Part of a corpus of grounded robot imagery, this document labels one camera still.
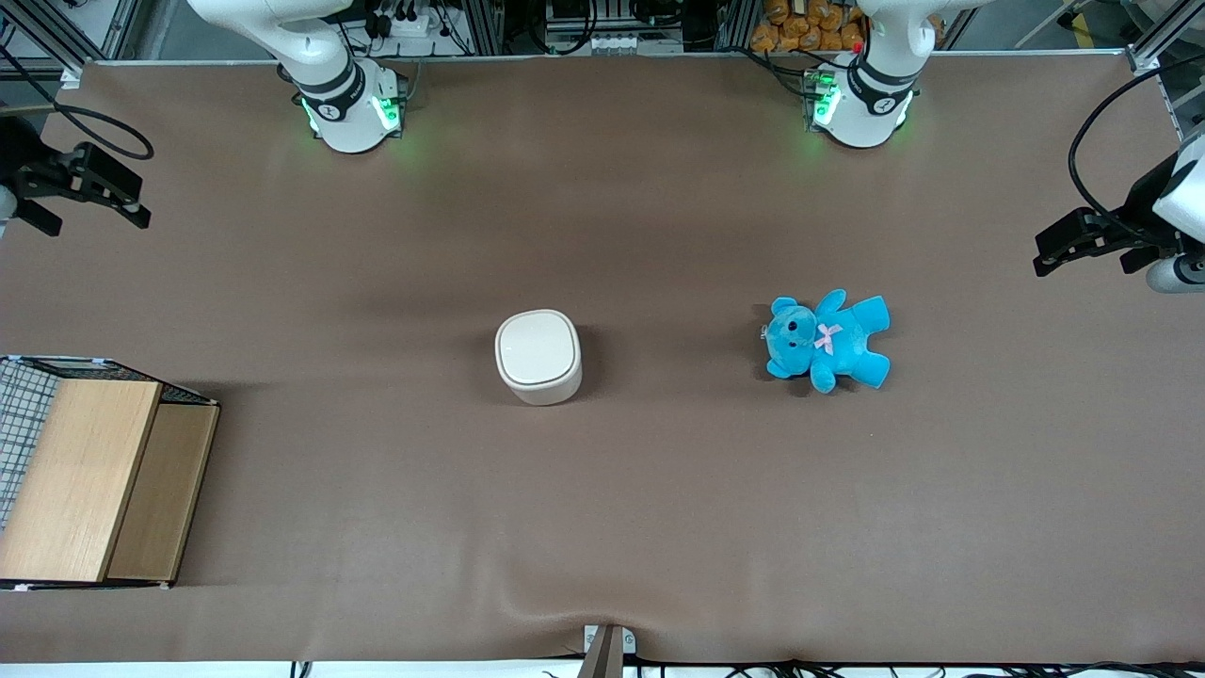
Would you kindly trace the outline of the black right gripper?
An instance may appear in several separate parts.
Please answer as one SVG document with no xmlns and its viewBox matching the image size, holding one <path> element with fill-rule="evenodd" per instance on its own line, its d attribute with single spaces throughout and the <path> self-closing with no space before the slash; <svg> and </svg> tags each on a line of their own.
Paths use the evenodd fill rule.
<svg viewBox="0 0 1205 678">
<path fill-rule="evenodd" d="M 2 204 L 16 204 L 13 218 L 51 237 L 61 232 L 63 219 L 42 204 L 23 196 L 29 179 L 20 179 L 22 169 L 34 169 L 35 179 L 48 179 L 49 188 L 35 188 L 31 197 L 67 197 L 75 202 L 96 204 L 114 210 L 134 226 L 147 229 L 151 211 L 141 202 L 143 179 L 133 169 L 95 143 L 81 142 L 74 151 L 55 149 L 42 141 L 30 120 L 18 117 L 1 119 Z"/>
</svg>

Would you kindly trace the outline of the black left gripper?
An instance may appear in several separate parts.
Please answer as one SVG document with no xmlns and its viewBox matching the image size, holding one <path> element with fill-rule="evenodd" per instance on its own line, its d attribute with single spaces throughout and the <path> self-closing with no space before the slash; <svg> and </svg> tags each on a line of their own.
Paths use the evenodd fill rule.
<svg viewBox="0 0 1205 678">
<path fill-rule="evenodd" d="M 1128 249 L 1119 257 L 1124 275 L 1135 275 L 1165 257 L 1164 250 L 1181 252 L 1181 204 L 1186 197 L 1186 169 L 1172 153 L 1139 179 L 1133 181 L 1123 204 L 1123 214 L 1152 246 L 1131 248 L 1131 232 L 1117 226 L 1094 210 L 1072 210 L 1036 235 L 1033 269 L 1039 278 L 1050 276 L 1068 263 L 1103 257 Z"/>
</svg>

